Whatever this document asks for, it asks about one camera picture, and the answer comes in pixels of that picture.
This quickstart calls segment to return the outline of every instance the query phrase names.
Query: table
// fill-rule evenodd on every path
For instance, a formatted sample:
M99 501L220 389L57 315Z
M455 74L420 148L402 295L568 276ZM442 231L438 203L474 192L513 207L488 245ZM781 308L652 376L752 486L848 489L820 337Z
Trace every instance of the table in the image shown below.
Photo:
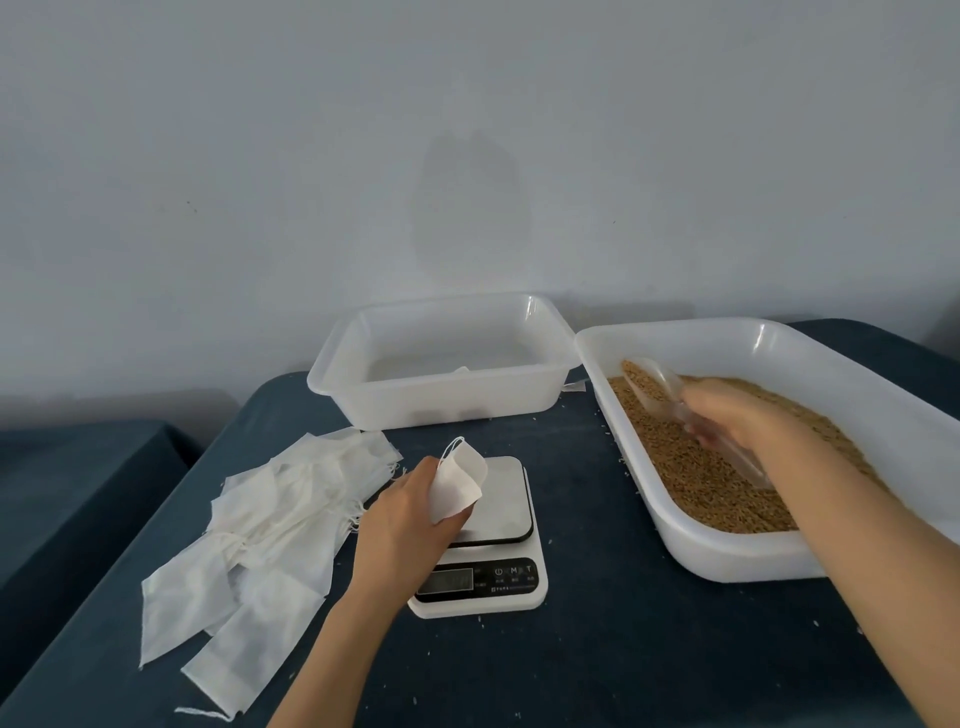
M157 421L0 432L0 701L200 452Z
M856 322L797 328L852 358L862 346L864 364L934 405L957 404L948 394L955 362ZM140 580L203 532L225 476L305 431L346 424L303 373L264 384L0 708L0 728L200 725L173 710L212 708L179 673L205 637L137 671ZM674 562L608 433L590 391L536 415L387 433L411 465L457 435L484 455L518 457L550 591L537 610L481 619L403 610L373 664L358 726L920 725L826 579L722 585ZM237 725L267 723L347 586L353 544L304 639Z

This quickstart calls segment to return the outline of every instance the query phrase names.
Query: grain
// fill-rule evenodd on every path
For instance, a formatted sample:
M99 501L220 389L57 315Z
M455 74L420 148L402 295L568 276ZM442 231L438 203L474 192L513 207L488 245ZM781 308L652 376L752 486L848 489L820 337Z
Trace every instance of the grain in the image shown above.
M636 364L624 361L622 366L634 384L646 394L659 400L665 399L657 383ZM682 379L698 381L700 377L682 376ZM861 473L886 490L863 453L828 418L744 379L722 380L782 407L809 425ZM667 493L684 513L700 523L728 533L797 530L797 524L776 491L754 488L718 453L701 448L681 425L651 417L640 405L624 377L613 377L610 385L657 468Z

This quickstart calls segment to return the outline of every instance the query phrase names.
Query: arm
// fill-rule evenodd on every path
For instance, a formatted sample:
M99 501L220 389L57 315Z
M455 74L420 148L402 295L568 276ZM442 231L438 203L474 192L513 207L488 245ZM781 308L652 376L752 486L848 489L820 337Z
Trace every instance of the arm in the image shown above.
M353 578L268 728L353 724L373 656L407 599L420 587L470 510L436 525L427 496L437 472L427 457L377 498L363 518Z
M960 725L960 546L775 406L716 381L684 400L754 452L927 725Z

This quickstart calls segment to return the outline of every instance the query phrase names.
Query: transparent scoop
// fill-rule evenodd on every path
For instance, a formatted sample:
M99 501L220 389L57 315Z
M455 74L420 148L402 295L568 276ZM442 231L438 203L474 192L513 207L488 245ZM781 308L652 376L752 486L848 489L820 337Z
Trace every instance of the transparent scoop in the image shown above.
M770 482L770 478L767 477L767 473L756 461L752 452L740 447L727 434L727 430L716 422L701 417L684 404L681 398L681 392L684 389L682 379L653 359L637 358L628 361L650 375L667 396L667 400L656 400L650 397L634 384L626 372L623 372L623 378L627 380L636 398L650 415L658 420L681 423L693 435L708 440L711 447L723 455L724 459L755 488L761 490L773 488L773 483Z

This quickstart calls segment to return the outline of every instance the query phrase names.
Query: digital kitchen scale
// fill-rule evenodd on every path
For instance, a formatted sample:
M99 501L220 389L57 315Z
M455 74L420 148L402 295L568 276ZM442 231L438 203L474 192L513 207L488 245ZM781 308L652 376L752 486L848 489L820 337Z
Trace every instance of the digital kitchen scale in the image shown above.
M483 496L407 604L423 619L534 609L546 566L527 472L515 457L488 457Z

